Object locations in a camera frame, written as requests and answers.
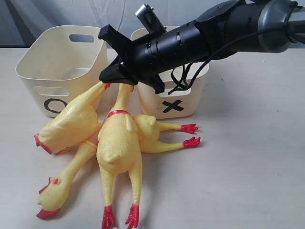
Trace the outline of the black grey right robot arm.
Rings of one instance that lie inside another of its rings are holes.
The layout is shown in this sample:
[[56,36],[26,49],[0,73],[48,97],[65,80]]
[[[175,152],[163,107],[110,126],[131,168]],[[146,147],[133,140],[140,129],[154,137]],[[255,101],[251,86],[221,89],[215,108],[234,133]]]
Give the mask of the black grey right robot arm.
[[305,9],[293,0],[229,0],[215,5],[180,27],[167,31],[153,8],[142,5],[136,16],[147,34],[130,40],[111,25],[100,29],[99,39],[117,53],[101,71],[103,83],[144,83],[163,93],[160,73],[182,66],[180,79],[172,77],[175,91],[193,85],[186,77],[194,63],[204,68],[212,60],[221,60],[237,52],[281,53],[293,43],[305,41]]

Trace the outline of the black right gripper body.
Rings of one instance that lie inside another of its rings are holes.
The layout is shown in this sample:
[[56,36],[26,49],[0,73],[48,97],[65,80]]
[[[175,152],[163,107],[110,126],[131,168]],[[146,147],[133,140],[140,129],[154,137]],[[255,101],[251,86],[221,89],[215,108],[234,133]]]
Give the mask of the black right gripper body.
[[204,62],[211,55],[206,30],[202,23],[189,22],[157,38],[132,47],[120,61],[125,76],[164,92],[159,74],[191,62]]

